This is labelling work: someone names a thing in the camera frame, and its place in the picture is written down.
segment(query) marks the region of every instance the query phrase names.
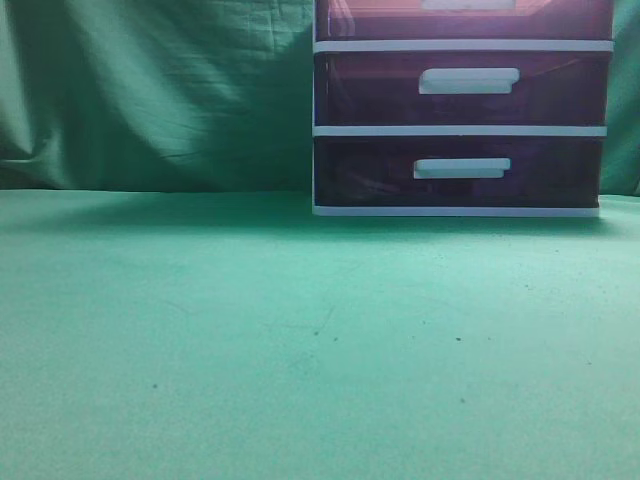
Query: white shelf edge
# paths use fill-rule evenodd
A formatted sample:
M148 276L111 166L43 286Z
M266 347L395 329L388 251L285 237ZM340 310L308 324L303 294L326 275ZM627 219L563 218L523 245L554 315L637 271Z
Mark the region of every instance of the white shelf edge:
M326 207L314 215L332 217L598 217L599 208L537 207Z
M611 40L326 40L315 42L314 53L408 51L533 51L612 52Z
M523 136L606 137L607 127L528 125L314 126L314 137Z

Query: dark red drawer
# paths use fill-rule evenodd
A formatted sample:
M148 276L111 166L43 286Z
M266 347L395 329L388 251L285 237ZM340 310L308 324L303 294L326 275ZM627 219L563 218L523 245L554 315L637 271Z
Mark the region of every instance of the dark red drawer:
M602 139L317 137L315 204L596 208Z
M604 124L608 52L315 56L316 125Z
M317 40L611 38L613 0L316 0Z

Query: green cloth backdrop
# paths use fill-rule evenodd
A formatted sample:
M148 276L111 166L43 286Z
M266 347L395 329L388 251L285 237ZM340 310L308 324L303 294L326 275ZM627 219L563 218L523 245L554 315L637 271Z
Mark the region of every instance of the green cloth backdrop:
M311 0L0 0L0 188L307 190ZM640 194L640 3L602 188Z

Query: green surface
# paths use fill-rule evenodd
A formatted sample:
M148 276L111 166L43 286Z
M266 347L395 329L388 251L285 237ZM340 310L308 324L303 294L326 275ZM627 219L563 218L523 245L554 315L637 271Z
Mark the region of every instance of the green surface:
M633 194L640 3L615 3L602 188ZM0 0L0 187L308 190L311 19L311 0Z
M640 199L599 220L0 204L3 480L640 478Z

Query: drawer handle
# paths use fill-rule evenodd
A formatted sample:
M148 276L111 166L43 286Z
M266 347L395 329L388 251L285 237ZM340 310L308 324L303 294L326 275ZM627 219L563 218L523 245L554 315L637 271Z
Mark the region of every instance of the drawer handle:
M513 10L516 0L422 0L423 10Z
M432 68L420 75L421 95L511 93L517 68Z
M413 178L502 178L510 158L430 158L413 165Z

